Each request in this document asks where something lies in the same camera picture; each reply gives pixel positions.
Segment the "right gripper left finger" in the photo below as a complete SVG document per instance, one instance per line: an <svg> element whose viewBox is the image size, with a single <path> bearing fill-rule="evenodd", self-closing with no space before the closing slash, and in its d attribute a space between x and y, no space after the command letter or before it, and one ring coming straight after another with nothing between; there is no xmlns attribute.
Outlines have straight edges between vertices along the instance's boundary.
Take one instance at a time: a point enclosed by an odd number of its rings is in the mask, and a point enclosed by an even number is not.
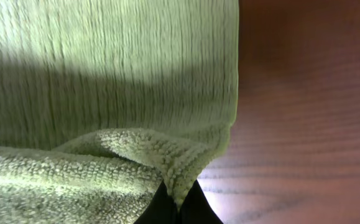
<svg viewBox="0 0 360 224"><path fill-rule="evenodd" d="M152 201L134 224L176 224L177 206L161 182Z"/></svg>

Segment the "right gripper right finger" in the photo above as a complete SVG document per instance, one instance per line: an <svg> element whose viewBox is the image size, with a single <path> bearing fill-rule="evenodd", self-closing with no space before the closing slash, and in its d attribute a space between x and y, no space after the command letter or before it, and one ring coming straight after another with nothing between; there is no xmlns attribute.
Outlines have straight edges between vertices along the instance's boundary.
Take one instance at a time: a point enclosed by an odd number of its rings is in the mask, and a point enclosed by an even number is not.
<svg viewBox="0 0 360 224"><path fill-rule="evenodd" d="M197 180L180 207L179 221L181 224L223 224L210 207Z"/></svg>

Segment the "light green microfiber cloth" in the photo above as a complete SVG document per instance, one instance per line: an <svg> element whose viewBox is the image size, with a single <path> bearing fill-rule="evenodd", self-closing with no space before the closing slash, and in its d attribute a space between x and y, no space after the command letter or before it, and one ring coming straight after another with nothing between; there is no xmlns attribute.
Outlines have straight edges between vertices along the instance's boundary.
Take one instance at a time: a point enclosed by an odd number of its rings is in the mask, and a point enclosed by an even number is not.
<svg viewBox="0 0 360 224"><path fill-rule="evenodd" d="M229 142L232 0L0 0L0 223L132 223Z"/></svg>

